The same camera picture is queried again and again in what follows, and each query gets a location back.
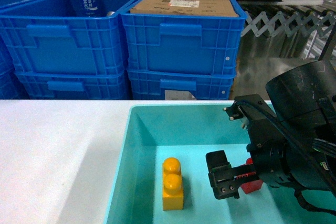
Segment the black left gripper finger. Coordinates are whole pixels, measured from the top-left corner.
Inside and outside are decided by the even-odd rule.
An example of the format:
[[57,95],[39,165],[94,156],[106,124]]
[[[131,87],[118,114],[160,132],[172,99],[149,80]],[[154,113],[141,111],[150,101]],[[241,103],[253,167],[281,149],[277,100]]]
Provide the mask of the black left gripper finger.
[[232,167],[224,150],[209,152],[205,158],[209,182],[217,200],[239,199],[239,187],[257,180],[254,164]]

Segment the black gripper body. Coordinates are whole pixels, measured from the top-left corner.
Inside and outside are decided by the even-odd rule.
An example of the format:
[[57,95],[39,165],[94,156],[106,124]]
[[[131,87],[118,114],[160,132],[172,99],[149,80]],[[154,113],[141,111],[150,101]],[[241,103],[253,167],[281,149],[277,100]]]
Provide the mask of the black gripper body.
[[253,107],[239,105],[237,108],[226,109],[228,116],[240,119],[247,129],[250,143],[247,152],[253,160],[256,174],[267,185],[279,188],[296,188],[297,181],[293,178],[286,160],[286,138],[258,110],[263,109],[271,116],[276,113],[258,94],[242,95],[234,98],[234,103],[248,101]]

